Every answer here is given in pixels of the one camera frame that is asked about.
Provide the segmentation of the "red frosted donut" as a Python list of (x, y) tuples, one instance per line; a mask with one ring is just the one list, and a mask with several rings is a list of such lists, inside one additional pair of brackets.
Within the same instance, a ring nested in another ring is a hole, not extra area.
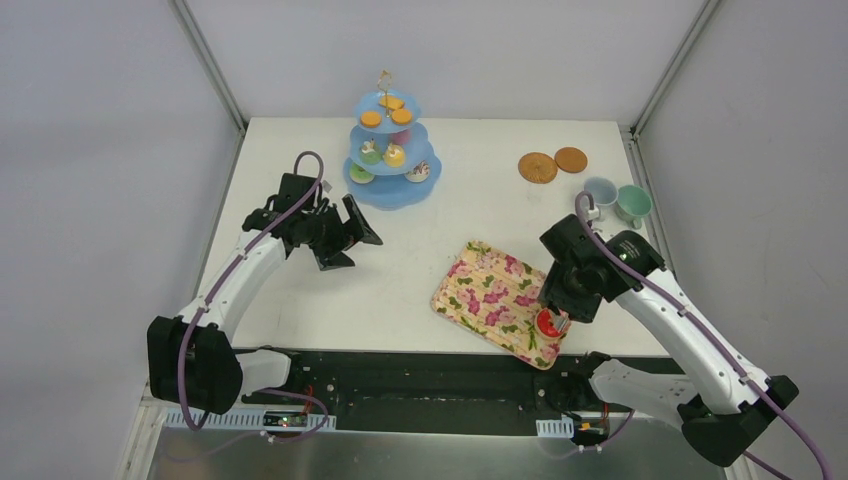
[(567, 315), (559, 315), (550, 309), (542, 309), (536, 314), (534, 327), (542, 337), (555, 340), (567, 333), (569, 322)]

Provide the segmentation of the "blue three-tier cake stand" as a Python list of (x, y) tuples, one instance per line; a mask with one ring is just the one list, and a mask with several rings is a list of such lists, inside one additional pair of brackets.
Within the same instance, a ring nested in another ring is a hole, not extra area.
[(355, 126), (345, 160), (345, 180), (360, 202), (398, 210), (424, 201), (441, 177), (443, 165), (421, 108), (413, 95), (392, 87), (393, 75), (380, 72), (376, 89), (354, 108)]

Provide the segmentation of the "chocolate drizzle white donut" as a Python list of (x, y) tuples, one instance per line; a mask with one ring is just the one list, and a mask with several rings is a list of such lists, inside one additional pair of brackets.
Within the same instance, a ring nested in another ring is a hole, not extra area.
[(427, 160), (421, 161), (410, 171), (404, 174), (407, 181), (418, 184), (426, 181), (431, 175), (431, 166)]

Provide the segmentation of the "dark green flower donut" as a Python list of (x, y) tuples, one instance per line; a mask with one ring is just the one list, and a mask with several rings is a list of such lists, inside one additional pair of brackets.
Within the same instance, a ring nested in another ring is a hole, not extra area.
[(366, 165), (375, 165), (382, 161), (383, 153), (374, 139), (362, 143), (359, 150), (359, 159)]

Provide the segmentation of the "pink frosted cake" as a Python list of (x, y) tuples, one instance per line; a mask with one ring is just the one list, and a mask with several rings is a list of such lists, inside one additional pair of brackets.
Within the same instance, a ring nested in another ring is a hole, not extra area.
[(403, 130), (390, 135), (390, 141), (396, 145), (406, 145), (411, 138), (411, 130)]

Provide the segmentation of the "round orange biscuit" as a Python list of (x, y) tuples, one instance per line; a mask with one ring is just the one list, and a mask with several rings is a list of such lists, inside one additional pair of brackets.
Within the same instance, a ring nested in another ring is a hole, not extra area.
[(396, 125), (408, 125), (415, 119), (415, 117), (411, 110), (398, 108), (391, 112), (390, 119)]
[(360, 125), (364, 128), (377, 128), (381, 125), (383, 115), (380, 112), (368, 110), (359, 116)]

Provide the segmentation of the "round orange biscuit top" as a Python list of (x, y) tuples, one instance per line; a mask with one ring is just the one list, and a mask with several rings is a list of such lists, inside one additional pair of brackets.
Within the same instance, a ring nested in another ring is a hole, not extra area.
[(415, 119), (415, 117), (411, 110), (398, 108), (391, 112), (390, 119), (396, 125), (408, 125)]

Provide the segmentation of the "metal serving tongs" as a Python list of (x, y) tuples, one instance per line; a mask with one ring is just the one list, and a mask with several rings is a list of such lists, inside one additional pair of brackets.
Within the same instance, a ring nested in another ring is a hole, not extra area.
[(549, 337), (563, 335), (569, 326), (570, 318), (567, 314), (554, 309), (544, 309), (539, 314), (537, 325), (540, 331)]

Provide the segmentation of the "light green frosted donut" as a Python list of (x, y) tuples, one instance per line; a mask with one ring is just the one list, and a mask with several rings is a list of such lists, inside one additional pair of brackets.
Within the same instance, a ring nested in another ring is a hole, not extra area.
[(374, 174), (368, 172), (357, 164), (351, 165), (348, 174), (352, 182), (360, 185), (368, 184), (375, 178)]

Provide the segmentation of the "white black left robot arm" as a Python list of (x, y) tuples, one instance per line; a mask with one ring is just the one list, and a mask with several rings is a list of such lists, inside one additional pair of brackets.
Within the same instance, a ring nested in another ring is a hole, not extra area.
[(346, 210), (324, 197), (315, 177), (286, 173), (279, 190), (248, 214), (234, 250), (207, 286), (177, 315), (158, 316), (147, 330), (149, 388), (160, 400), (223, 414), (245, 395), (267, 389), (281, 404), (297, 402), (305, 378), (291, 355), (273, 347), (239, 353), (236, 330), (259, 290), (299, 247), (322, 271), (354, 266), (358, 243), (382, 240), (352, 195)]

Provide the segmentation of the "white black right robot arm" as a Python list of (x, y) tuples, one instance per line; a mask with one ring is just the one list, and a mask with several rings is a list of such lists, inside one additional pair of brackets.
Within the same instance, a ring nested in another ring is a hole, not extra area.
[(739, 353), (689, 303), (660, 254), (639, 233), (608, 241), (570, 214), (540, 237), (553, 264), (540, 293), (553, 313), (590, 323), (603, 301), (638, 320), (681, 368), (649, 373), (591, 352), (570, 375), (569, 400), (641, 411), (679, 430), (705, 460), (729, 467), (799, 394), (785, 375), (768, 375)]

